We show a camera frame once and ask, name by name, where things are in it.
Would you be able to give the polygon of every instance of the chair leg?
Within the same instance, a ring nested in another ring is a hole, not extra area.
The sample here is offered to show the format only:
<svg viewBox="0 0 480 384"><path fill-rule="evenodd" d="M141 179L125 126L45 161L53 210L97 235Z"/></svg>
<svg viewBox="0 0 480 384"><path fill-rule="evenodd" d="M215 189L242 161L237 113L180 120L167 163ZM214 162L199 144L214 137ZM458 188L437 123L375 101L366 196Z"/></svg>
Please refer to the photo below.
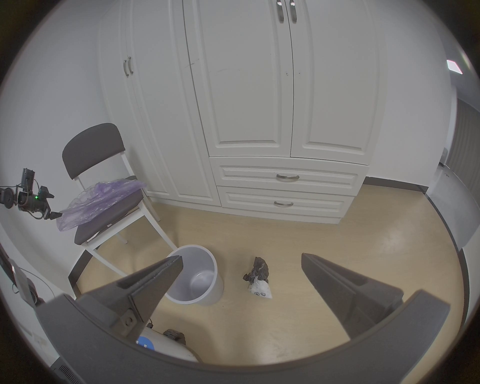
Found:
<svg viewBox="0 0 480 384"><path fill-rule="evenodd" d="M140 202L140 204L138 204L138 207L140 208L140 210L142 211L142 213L145 215L145 217L147 218L147 220L150 222L150 224L152 224L152 227L155 228L155 230L158 232L158 234L163 238L163 240L165 240L167 242L167 244L170 246L171 249L173 250L176 250L178 247L173 243L172 240L170 240L170 238L167 236L167 234L163 231L163 229L161 228L161 226L156 222L155 218L153 217L153 215L150 213L150 211L148 210L148 208L145 206L145 204L143 202Z"/></svg>
<svg viewBox="0 0 480 384"><path fill-rule="evenodd" d="M88 245L88 242L84 242L82 246L91 253L93 257L95 257L98 261L100 261L103 265L106 265L108 268L110 268L112 271L117 272L120 276L126 276L127 274L123 272L122 270L118 269L116 266L113 264L109 263L107 260L105 260L102 256L98 254L95 248L92 248Z"/></svg>
<svg viewBox="0 0 480 384"><path fill-rule="evenodd" d="M150 211L152 216L155 218L155 220L160 221L160 217L158 216L158 213L155 212L155 209L153 209L152 203L150 202L150 199L146 195L145 191L142 190L142 193L144 194L144 203L145 203L146 207L148 208L148 210Z"/></svg>
<svg viewBox="0 0 480 384"><path fill-rule="evenodd" d="M125 240L119 233L116 233L115 236L123 243L123 244L128 244L128 241Z"/></svg>

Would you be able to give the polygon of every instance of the door handle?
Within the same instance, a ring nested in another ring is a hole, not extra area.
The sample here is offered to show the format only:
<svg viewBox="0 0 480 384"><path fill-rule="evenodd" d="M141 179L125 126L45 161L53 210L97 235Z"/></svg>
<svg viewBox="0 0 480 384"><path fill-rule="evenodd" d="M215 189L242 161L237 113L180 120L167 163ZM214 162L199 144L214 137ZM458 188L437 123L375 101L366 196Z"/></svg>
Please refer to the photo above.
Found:
<svg viewBox="0 0 480 384"><path fill-rule="evenodd" d="M290 0L290 13L292 14L292 23L296 23L297 9L295 8L295 0Z"/></svg>
<svg viewBox="0 0 480 384"><path fill-rule="evenodd" d="M128 64L128 70L130 71L130 74L133 74L133 71L132 71L132 65L130 64L130 62L132 61L132 57L129 56L128 57L128 61L127 61L127 64Z"/></svg>
<svg viewBox="0 0 480 384"><path fill-rule="evenodd" d="M276 176L278 179L281 179L281 180L298 180L300 178L299 175L297 176L283 176L283 175L278 175Z"/></svg>
<svg viewBox="0 0 480 384"><path fill-rule="evenodd" d="M278 20L283 23L283 6L282 0L276 0L276 13L278 13Z"/></svg>
<svg viewBox="0 0 480 384"><path fill-rule="evenodd" d="M278 201L274 201L273 204L275 204L279 207L291 207L293 205L293 203L283 204L283 203L279 203Z"/></svg>
<svg viewBox="0 0 480 384"><path fill-rule="evenodd" d="M123 71L125 72L125 76L127 76L127 77L128 77L128 73L127 73L127 67L126 67L126 65L127 65L127 61L126 61L126 60L124 60L124 61L123 61Z"/></svg>

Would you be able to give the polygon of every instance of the plastic bag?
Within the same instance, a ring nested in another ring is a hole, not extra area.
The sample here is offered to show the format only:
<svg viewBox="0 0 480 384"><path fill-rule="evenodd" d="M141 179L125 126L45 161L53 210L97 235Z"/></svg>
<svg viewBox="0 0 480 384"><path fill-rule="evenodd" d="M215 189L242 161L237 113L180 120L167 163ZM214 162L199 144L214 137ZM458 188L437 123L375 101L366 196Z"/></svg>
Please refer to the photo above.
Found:
<svg viewBox="0 0 480 384"><path fill-rule="evenodd" d="M57 218L57 228L66 231L88 223L125 197L147 185L139 180L118 179L92 185L78 195L61 211Z"/></svg>
<svg viewBox="0 0 480 384"><path fill-rule="evenodd" d="M268 286L268 265L261 257L255 257L252 271L243 277L243 280L250 282L248 291L254 295L272 298L272 292Z"/></svg>

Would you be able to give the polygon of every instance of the white chair frame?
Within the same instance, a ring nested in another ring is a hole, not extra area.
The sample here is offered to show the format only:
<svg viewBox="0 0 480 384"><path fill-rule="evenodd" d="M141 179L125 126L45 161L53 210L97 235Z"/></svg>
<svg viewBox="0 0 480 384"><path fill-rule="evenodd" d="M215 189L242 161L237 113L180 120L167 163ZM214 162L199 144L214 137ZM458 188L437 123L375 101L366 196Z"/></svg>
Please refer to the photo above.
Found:
<svg viewBox="0 0 480 384"><path fill-rule="evenodd" d="M121 156L121 159L123 160L123 163L125 164L125 167L127 168L129 175L135 176L132 170L132 167L128 162L127 156L125 155L125 152L124 151L120 152L119 155ZM80 178L77 176L76 178L74 178L74 180L78 184L78 186L81 188L81 190L84 191L85 187L80 181ZM150 222L152 227L158 232L158 234L163 238L163 240L167 242L167 244L171 247L171 249L173 250L177 249L177 246L172 242L172 240L170 240L170 238L167 236L167 234L163 231L161 226L158 224L158 221L160 221L160 218L158 217L158 214L153 209L152 203L148 199L145 193L145 190L142 190L142 194L144 198L137 205L138 209L134 210L133 212L130 212L123 219L119 220L115 224L112 224L103 232L97 233L90 240L85 241L81 245L87 251L89 251L91 255L95 257L98 261L100 261L103 265L106 265L108 268L110 268L112 271L115 271L120 276L126 276L127 274L123 272L121 269L118 269L116 266L114 266L112 263L107 261L105 258L100 256L96 251L96 249L105 241L107 241L108 239L110 239L112 236L115 236L115 235L120 239L121 242L123 242L124 244L127 244L127 241L122 236L120 236L119 232L143 216L146 217L146 219Z"/></svg>

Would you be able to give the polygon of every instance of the drawer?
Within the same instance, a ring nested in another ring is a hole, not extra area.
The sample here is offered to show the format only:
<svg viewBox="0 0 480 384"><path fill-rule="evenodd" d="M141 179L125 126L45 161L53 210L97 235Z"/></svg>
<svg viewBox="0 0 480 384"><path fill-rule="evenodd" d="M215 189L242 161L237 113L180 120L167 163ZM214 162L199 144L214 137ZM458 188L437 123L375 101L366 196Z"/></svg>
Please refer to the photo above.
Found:
<svg viewBox="0 0 480 384"><path fill-rule="evenodd" d="M356 196L368 166L291 157L211 157L217 186Z"/></svg>
<svg viewBox="0 0 480 384"><path fill-rule="evenodd" d="M222 207L304 216L343 217L353 196L217 187Z"/></svg>

